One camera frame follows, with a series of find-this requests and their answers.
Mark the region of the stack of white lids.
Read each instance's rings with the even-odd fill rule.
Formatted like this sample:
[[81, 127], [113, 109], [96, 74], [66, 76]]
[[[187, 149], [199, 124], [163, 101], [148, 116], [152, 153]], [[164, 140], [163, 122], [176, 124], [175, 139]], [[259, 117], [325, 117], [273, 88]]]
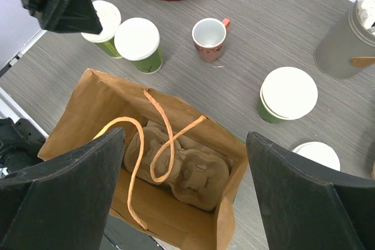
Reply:
[[335, 150], [322, 142], [306, 142], [291, 150], [311, 161], [340, 171], [340, 160]]

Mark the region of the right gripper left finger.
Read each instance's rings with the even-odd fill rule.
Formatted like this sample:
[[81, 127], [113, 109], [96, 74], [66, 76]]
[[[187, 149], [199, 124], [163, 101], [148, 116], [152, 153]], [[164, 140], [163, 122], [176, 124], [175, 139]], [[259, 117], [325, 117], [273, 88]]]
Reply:
[[1, 180], [2, 249], [98, 249], [117, 184], [125, 132]]

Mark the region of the green paper bag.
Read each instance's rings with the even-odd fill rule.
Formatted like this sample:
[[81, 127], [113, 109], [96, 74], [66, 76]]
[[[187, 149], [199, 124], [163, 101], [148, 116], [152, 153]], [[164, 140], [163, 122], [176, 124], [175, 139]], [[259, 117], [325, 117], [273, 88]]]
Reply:
[[[143, 127], [149, 120], [165, 126], [168, 134], [150, 164], [157, 185], [137, 177], [145, 146]], [[110, 213], [180, 249], [227, 249], [235, 230], [233, 201], [248, 168], [245, 144], [176, 96], [87, 69], [39, 156], [50, 160], [116, 127], [125, 131], [125, 148]], [[212, 211], [179, 201], [163, 184], [173, 168], [174, 141], [182, 135], [233, 161]]]

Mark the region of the white cup lid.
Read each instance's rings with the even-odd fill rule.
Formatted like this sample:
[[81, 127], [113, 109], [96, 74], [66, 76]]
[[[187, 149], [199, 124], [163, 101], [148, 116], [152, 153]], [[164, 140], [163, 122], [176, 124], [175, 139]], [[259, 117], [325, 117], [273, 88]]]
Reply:
[[114, 44], [119, 54], [130, 61], [143, 60], [159, 47], [160, 34], [148, 19], [130, 18], [118, 27]]
[[102, 43], [111, 40], [121, 24], [119, 9], [114, 4], [103, 0], [93, 1], [93, 7], [103, 29], [98, 35], [92, 33], [81, 33], [81, 35], [91, 43]]

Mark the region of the cardboard cup carrier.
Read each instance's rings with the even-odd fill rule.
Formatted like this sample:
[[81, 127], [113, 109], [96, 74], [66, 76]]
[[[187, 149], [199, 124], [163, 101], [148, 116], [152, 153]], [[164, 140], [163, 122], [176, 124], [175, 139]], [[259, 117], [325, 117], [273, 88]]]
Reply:
[[[145, 146], [137, 177], [157, 185], [150, 174], [150, 164], [156, 152], [168, 140], [165, 126], [149, 120], [143, 127]], [[181, 202], [212, 211], [219, 203], [229, 180], [233, 161], [229, 157], [188, 138], [174, 141], [175, 158], [169, 177], [163, 182]]]

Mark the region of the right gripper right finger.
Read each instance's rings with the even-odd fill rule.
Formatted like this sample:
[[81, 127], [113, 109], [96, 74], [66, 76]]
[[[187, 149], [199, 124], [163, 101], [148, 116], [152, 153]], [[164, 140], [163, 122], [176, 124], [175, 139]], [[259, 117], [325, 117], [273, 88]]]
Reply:
[[374, 181], [313, 162], [257, 132], [248, 161], [270, 249], [373, 249]]

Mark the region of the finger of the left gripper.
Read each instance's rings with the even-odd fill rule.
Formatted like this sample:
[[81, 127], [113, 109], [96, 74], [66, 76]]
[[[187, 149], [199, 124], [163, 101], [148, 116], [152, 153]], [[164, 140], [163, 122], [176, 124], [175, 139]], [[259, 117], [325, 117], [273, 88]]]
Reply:
[[91, 33], [103, 27], [91, 0], [45, 0], [40, 27], [55, 33]]

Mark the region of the green paper cup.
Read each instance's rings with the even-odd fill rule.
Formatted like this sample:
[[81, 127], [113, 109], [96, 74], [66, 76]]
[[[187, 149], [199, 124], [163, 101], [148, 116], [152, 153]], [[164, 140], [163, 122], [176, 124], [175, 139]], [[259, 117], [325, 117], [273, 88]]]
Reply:
[[149, 57], [138, 61], [132, 61], [132, 63], [142, 73], [156, 73], [163, 65], [161, 50], [157, 48]]
[[105, 54], [109, 55], [110, 57], [114, 59], [121, 59], [122, 56], [117, 51], [115, 44], [114, 44], [114, 38], [101, 43], [95, 43], [95, 45], [100, 48]]

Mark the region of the stack of green paper cups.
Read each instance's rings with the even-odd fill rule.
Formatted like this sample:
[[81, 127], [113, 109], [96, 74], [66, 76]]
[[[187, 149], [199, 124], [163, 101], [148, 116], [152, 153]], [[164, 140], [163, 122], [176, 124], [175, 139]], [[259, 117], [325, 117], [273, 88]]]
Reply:
[[270, 124], [293, 121], [308, 115], [317, 101], [318, 88], [308, 73], [296, 67], [280, 67], [262, 83], [257, 113]]

